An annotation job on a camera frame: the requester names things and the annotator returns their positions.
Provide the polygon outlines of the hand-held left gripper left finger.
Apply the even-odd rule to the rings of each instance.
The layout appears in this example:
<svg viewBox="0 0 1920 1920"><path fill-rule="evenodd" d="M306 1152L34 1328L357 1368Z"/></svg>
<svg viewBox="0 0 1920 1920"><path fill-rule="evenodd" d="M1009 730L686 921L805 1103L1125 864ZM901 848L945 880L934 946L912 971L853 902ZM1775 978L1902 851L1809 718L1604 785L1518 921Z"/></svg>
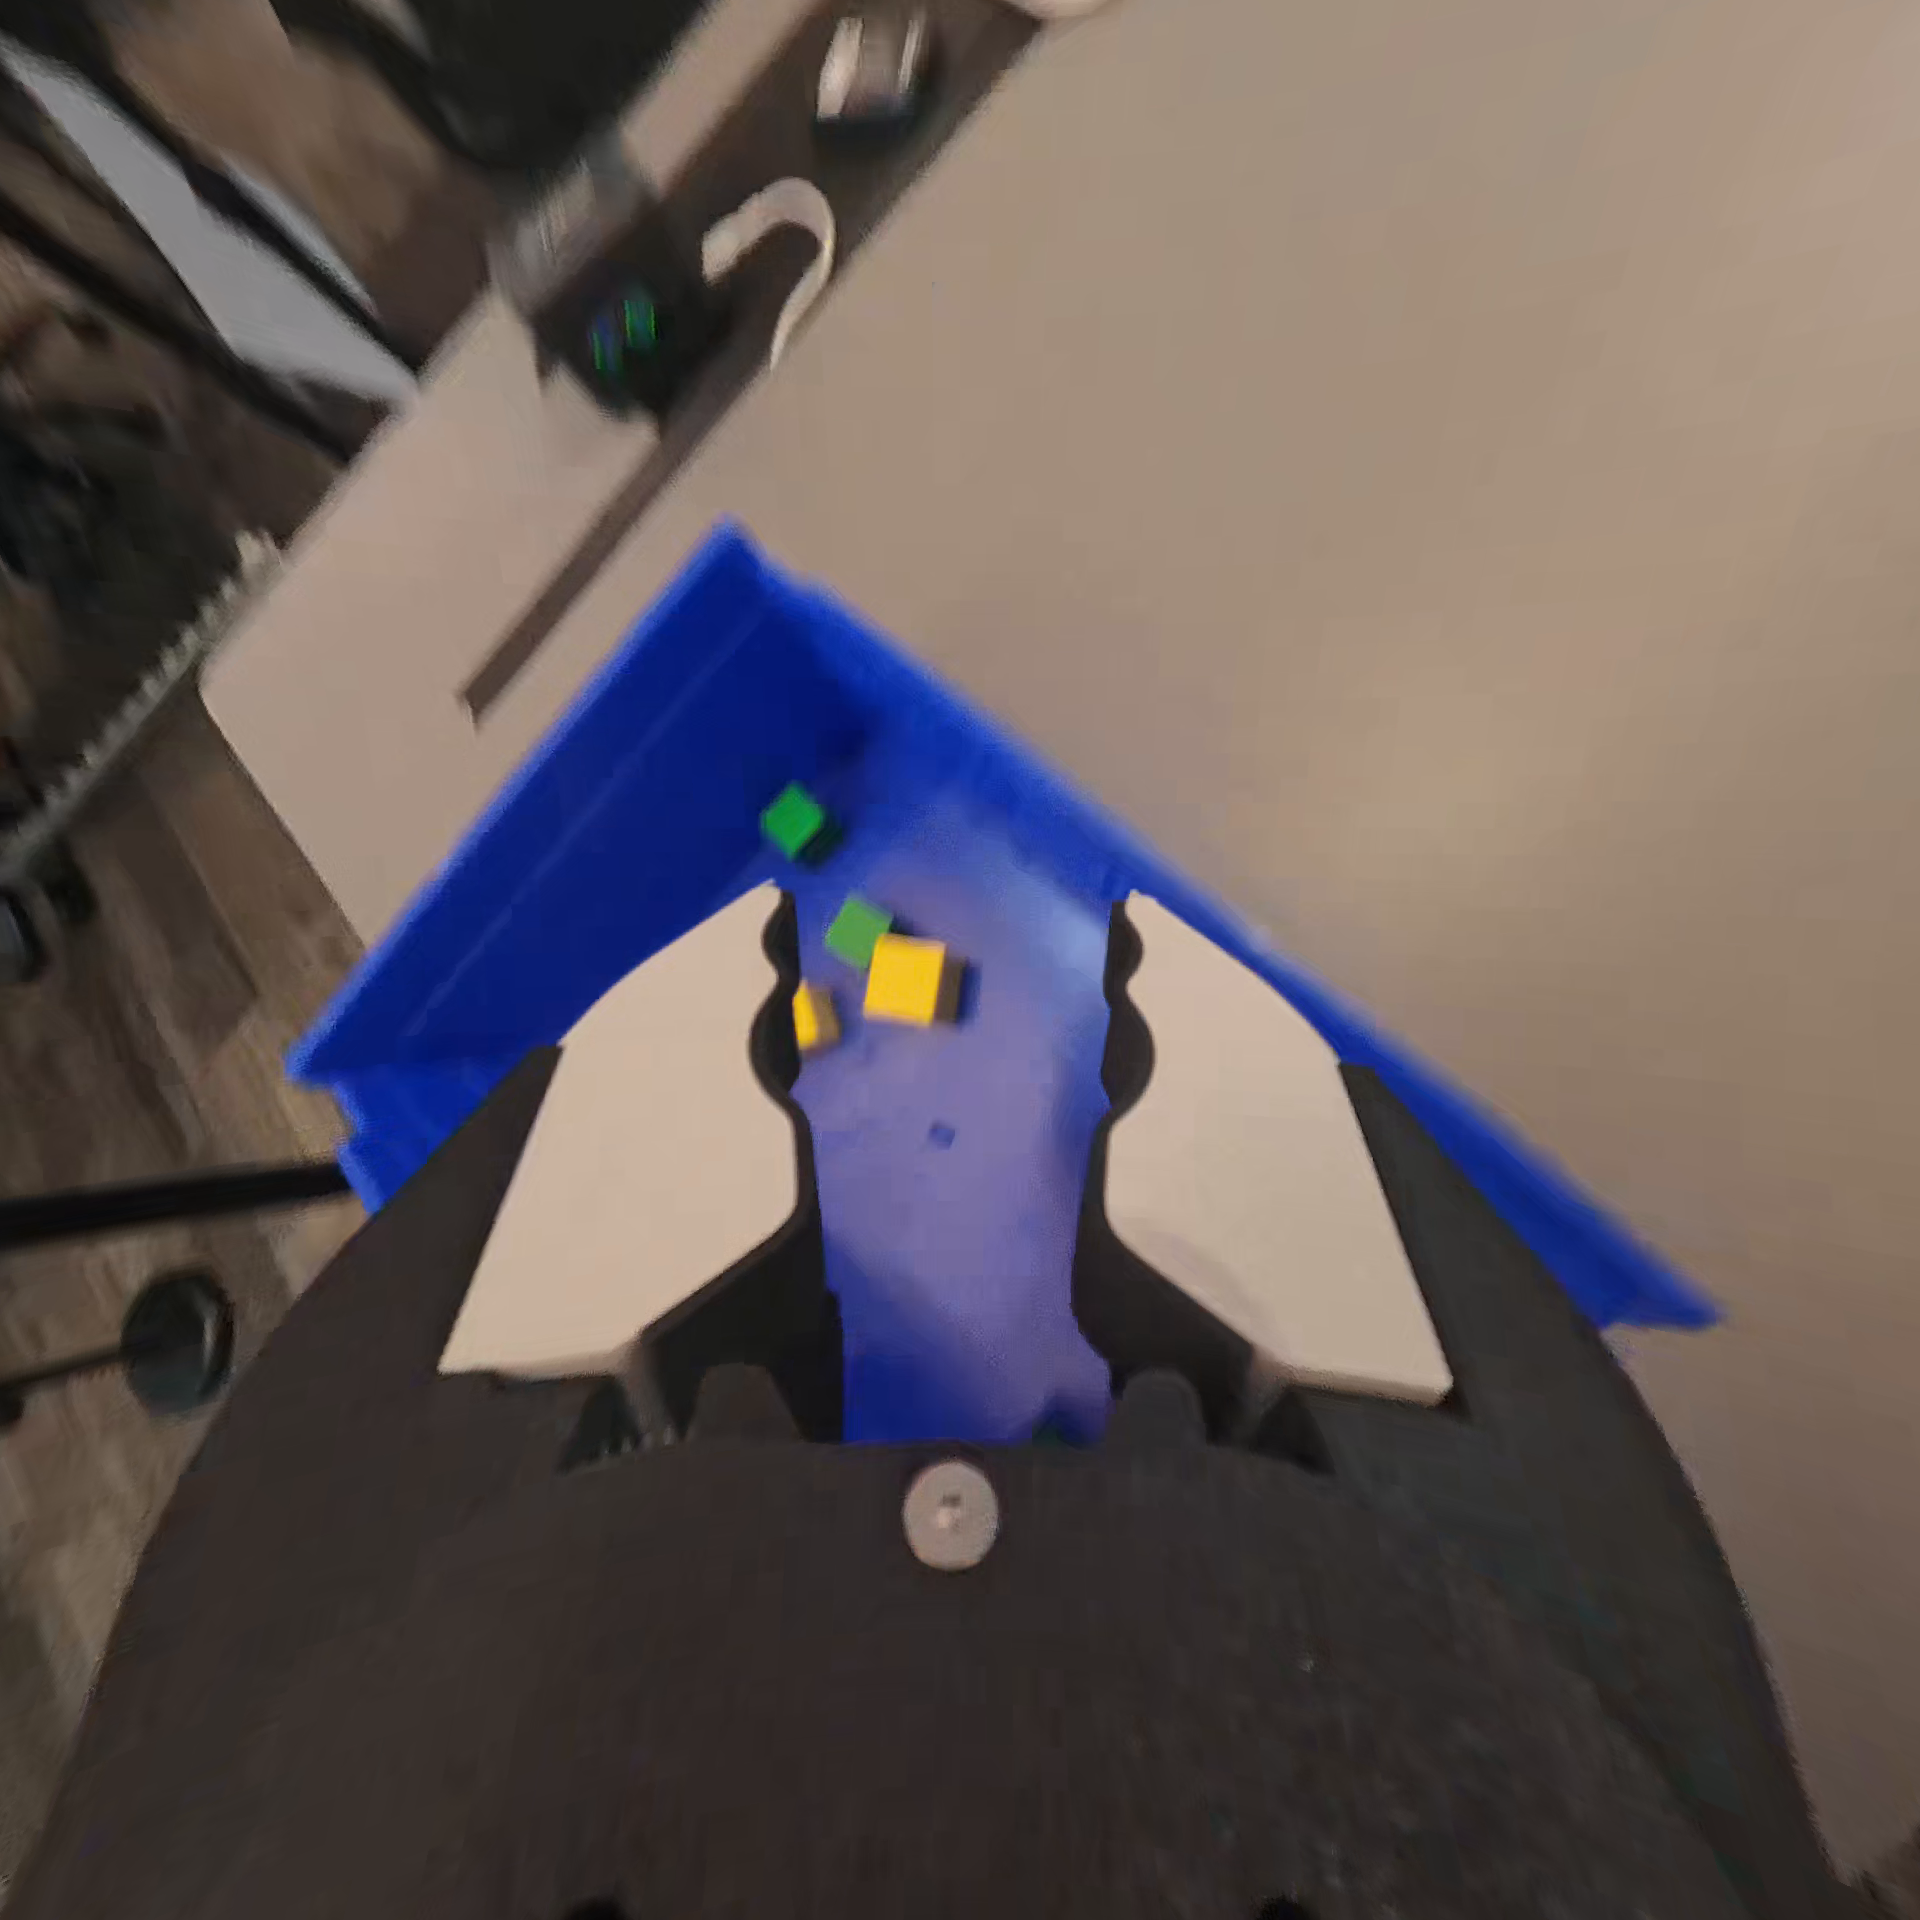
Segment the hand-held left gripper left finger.
<svg viewBox="0 0 1920 1920"><path fill-rule="evenodd" d="M637 1350L814 1193L797 913L753 883L574 1022L439 1357L560 1377Z"/></svg>

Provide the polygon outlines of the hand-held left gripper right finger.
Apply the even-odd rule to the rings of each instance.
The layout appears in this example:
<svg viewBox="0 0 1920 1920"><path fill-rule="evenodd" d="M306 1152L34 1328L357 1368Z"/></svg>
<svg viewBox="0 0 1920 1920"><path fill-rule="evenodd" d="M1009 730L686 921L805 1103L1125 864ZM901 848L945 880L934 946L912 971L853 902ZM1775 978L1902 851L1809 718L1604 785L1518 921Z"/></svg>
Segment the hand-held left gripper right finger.
<svg viewBox="0 0 1920 1920"><path fill-rule="evenodd" d="M1079 1328L1113 1382L1441 1406L1454 1370L1334 1046L1150 894L1116 902L1101 990Z"/></svg>

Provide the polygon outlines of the blue plastic bin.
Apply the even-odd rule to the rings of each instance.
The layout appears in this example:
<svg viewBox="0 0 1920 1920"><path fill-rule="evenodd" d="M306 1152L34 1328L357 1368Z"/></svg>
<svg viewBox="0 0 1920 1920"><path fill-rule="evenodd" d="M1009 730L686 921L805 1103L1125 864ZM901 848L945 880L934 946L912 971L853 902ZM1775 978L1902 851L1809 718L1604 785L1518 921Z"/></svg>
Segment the blue plastic bin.
<svg viewBox="0 0 1920 1920"><path fill-rule="evenodd" d="M801 781L831 842L797 866L758 830ZM794 1099L847 1438L1085 1433L1106 1366L1069 1306L1088 1152L1108 1111L1111 915L1162 899L1378 1074L1597 1328L1718 1311L1549 1162L1297 971L1020 735L833 598L720 528L644 613L294 1048L334 1093L343 1160L382 1210L516 1065L637 962L753 883L786 889L800 979L841 1042ZM967 962L952 1023L871 1023L824 950L847 894Z"/></svg>

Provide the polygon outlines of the black round stand foot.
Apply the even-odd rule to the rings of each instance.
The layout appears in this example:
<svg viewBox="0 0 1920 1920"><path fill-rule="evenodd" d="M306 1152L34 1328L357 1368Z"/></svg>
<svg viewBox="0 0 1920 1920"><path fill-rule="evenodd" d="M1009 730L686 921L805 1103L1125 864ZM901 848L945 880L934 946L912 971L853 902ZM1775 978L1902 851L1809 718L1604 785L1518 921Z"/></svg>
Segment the black round stand foot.
<svg viewBox="0 0 1920 1920"><path fill-rule="evenodd" d="M224 1391L232 1344L232 1299L205 1267L159 1273L129 1299L114 1344L5 1375L2 1430L18 1425L32 1395L104 1374L121 1375L148 1417L190 1417Z"/></svg>

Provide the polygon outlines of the black stand leg bar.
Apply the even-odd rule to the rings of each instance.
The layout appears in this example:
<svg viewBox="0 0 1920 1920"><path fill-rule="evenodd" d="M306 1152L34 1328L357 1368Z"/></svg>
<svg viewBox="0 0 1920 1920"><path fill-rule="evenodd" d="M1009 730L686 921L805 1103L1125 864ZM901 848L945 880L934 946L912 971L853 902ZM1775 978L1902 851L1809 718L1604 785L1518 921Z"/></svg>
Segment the black stand leg bar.
<svg viewBox="0 0 1920 1920"><path fill-rule="evenodd" d="M239 1213L300 1208L352 1195L336 1159L199 1167L166 1179L38 1190L2 1200L2 1253L176 1227Z"/></svg>

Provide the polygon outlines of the black power box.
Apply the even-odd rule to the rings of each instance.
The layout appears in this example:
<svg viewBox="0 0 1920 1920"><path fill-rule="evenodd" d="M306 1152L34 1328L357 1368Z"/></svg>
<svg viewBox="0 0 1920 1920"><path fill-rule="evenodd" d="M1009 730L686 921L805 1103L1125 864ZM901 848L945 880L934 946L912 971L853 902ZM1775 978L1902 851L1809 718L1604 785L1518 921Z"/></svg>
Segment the black power box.
<svg viewBox="0 0 1920 1920"><path fill-rule="evenodd" d="M729 336L729 303L671 226L637 223L560 279L527 319L541 369L613 417L671 417Z"/></svg>

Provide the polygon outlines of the blue-edged black box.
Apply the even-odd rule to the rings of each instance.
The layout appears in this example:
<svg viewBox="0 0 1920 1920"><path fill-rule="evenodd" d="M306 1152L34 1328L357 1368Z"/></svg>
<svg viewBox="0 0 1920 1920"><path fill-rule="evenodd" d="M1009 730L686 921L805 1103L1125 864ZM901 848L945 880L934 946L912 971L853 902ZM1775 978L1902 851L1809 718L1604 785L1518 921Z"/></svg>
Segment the blue-edged black box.
<svg viewBox="0 0 1920 1920"><path fill-rule="evenodd" d="M812 118L818 127L890 127L919 113L938 62L928 6L858 6L833 15Z"/></svg>

